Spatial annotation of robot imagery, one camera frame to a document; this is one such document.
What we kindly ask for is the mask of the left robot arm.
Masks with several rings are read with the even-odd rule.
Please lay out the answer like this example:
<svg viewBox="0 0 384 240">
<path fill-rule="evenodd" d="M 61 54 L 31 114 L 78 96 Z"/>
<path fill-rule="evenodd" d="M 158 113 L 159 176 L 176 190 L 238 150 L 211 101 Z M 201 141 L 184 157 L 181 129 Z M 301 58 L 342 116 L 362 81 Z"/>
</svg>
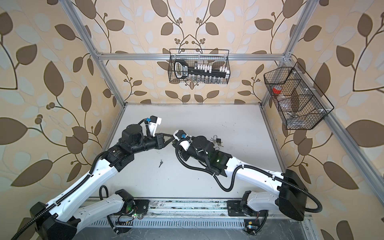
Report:
<svg viewBox="0 0 384 240">
<path fill-rule="evenodd" d="M 34 226 L 43 240 L 71 240 L 97 217 L 119 212 L 130 196 L 124 190 L 84 209 L 80 206 L 132 162 L 135 154 L 152 149 L 161 150 L 175 139 L 173 135 L 156 132 L 161 121 L 161 118 L 151 116 L 138 124 L 127 126 L 117 144 L 97 155 L 90 170 L 77 182 L 48 203 L 36 203 L 30 210 L 31 220 L 12 238 L 17 240 Z"/>
</svg>

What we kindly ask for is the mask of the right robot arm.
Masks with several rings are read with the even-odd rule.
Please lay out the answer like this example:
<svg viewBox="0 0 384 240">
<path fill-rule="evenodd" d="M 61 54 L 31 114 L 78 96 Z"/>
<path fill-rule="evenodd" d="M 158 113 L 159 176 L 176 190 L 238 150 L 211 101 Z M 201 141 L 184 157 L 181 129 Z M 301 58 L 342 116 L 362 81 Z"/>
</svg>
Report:
<svg viewBox="0 0 384 240">
<path fill-rule="evenodd" d="M 221 190 L 231 192 L 237 179 L 265 190 L 246 191 L 242 197 L 245 213 L 279 210 L 285 216 L 303 221 L 308 213 L 320 213 L 321 202 L 291 170 L 284 173 L 249 165 L 238 158 L 215 149 L 204 136 L 192 137 L 184 131 L 174 133 L 173 146 L 178 161 L 187 169 L 211 175 Z"/>
</svg>

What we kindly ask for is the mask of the black tool set in basket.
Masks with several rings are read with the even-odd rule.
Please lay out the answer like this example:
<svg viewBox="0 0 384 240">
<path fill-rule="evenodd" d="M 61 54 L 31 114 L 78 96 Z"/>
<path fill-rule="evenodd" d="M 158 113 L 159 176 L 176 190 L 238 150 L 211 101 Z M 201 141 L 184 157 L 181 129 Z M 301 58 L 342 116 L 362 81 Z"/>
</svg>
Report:
<svg viewBox="0 0 384 240">
<path fill-rule="evenodd" d="M 199 82 L 222 82 L 230 78 L 231 72 L 227 67 L 220 66 L 214 69 L 213 65 L 192 63 L 190 66 L 185 60 L 175 60 L 173 73 L 177 79 Z"/>
</svg>

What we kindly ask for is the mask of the red object in basket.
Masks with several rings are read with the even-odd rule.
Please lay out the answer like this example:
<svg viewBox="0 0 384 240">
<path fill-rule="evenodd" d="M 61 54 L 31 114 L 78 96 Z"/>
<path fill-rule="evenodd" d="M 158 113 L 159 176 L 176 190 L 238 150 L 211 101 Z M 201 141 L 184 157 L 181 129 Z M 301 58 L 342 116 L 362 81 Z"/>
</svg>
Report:
<svg viewBox="0 0 384 240">
<path fill-rule="evenodd" d="M 274 85 L 272 88 L 272 92 L 273 92 L 274 96 L 280 95 L 282 90 L 283 90 L 283 88 L 279 85 Z"/>
</svg>

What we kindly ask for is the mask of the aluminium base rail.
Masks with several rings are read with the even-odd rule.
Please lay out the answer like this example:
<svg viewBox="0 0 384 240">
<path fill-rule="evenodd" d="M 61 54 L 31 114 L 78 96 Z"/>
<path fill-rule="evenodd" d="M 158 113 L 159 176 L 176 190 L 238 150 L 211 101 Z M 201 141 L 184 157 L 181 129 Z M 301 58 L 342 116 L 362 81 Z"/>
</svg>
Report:
<svg viewBox="0 0 384 240">
<path fill-rule="evenodd" d="M 142 220 L 135 220 L 133 228 L 176 228 L 176 229 L 239 229 L 245 227 L 245 220 L 253 217 L 230 217 L 227 210 L 228 200 L 239 199 L 165 199 L 151 198 L 149 210 Z M 97 201 L 95 198 L 87 200 L 76 212 L 75 217 L 86 218 L 85 224 L 79 224 L 81 229 L 86 227 L 109 227 L 107 216 L 116 213 L 98 213 L 94 206 L 107 206 L 115 209 L 118 205 L 111 200 Z M 288 221 L 279 211 L 269 211 L 268 220 Z"/>
</svg>

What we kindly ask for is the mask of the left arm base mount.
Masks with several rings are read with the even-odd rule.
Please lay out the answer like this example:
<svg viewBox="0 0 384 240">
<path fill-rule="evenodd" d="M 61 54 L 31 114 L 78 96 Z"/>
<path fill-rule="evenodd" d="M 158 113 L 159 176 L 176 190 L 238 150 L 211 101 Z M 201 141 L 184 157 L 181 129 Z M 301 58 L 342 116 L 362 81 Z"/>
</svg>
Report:
<svg viewBox="0 0 384 240">
<path fill-rule="evenodd" d="M 132 200 L 124 204 L 122 210 L 107 216 L 107 221 L 116 235 L 127 233 L 135 220 L 142 220 L 149 210 L 149 200 Z"/>
</svg>

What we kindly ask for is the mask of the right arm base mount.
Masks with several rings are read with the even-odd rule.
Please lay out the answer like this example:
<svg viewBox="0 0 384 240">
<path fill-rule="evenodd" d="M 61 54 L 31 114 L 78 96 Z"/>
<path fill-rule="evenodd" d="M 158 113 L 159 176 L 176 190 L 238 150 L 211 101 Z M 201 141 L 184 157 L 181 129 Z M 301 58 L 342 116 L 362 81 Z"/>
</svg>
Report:
<svg viewBox="0 0 384 240">
<path fill-rule="evenodd" d="M 265 225 L 269 211 L 254 211 L 245 201 L 228 200 L 227 210 L 230 217 L 253 217 L 253 220 L 245 220 L 244 231 L 247 235 L 256 236 Z"/>
</svg>

